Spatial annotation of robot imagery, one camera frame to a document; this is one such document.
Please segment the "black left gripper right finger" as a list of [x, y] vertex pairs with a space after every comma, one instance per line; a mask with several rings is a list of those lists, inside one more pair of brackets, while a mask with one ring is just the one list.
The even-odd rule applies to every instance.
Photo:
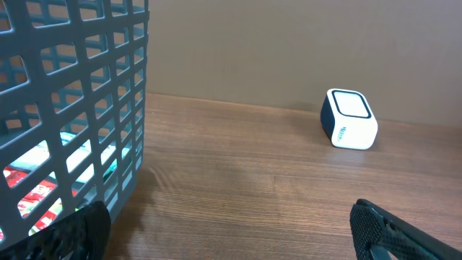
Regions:
[[356, 257], [374, 259], [460, 259], [461, 252], [366, 199], [353, 204], [349, 223]]

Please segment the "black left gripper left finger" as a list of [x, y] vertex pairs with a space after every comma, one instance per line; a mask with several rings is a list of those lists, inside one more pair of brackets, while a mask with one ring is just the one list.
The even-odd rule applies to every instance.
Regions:
[[94, 201], [40, 232], [1, 250], [1, 259], [102, 259], [111, 229], [103, 201]]

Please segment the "red candy bar wrapper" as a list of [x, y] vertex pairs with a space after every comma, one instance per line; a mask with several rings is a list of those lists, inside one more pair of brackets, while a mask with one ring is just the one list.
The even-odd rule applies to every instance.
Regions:
[[[38, 165], [20, 165], [18, 163], [12, 163], [4, 169], [4, 177], [8, 183], [9, 188], [14, 188], [21, 183], [28, 174], [39, 168]], [[34, 210], [39, 203], [44, 200], [52, 190], [57, 186], [56, 174], [51, 172], [46, 178], [44, 178], [36, 187], [32, 188], [17, 204], [17, 209], [22, 218]], [[33, 227], [30, 234], [35, 233], [37, 230], [41, 230], [48, 226], [52, 220], [56, 218], [58, 213], [61, 211], [61, 200], [59, 199], [54, 206], [58, 207], [58, 211], [54, 212], [49, 220], [40, 220], [36, 227]]]

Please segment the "teal white snack pouch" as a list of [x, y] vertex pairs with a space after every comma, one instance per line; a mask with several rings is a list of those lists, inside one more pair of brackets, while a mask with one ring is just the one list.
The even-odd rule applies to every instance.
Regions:
[[[63, 145], [67, 145], [76, 134], [71, 134], [68, 132], [61, 132], [61, 142]], [[100, 159], [101, 163], [105, 163], [108, 158], [115, 152], [116, 146], [115, 145], [108, 145], [104, 151], [101, 153]], [[121, 155], [124, 158], [127, 153], [129, 152], [129, 148], [123, 148]], [[91, 145], [90, 140], [87, 140], [84, 144], [81, 145], [79, 149], [74, 151], [67, 159], [66, 165], [68, 168], [68, 172], [71, 173], [78, 164], [80, 164], [83, 159], [85, 159], [91, 153]], [[49, 151], [48, 145], [46, 141], [41, 141], [39, 144], [35, 145], [32, 149], [27, 151], [25, 154], [21, 155], [15, 161], [10, 164], [11, 168], [24, 170], [24, 171], [33, 171], [39, 165], [44, 163], [49, 158]], [[114, 160], [109, 168], [104, 172], [103, 179], [107, 179], [113, 171], [116, 170], [118, 167], [118, 163]], [[83, 174], [77, 178], [78, 183], [86, 183], [88, 182], [91, 177], [94, 175], [94, 168], [89, 166], [86, 170], [84, 170]]]

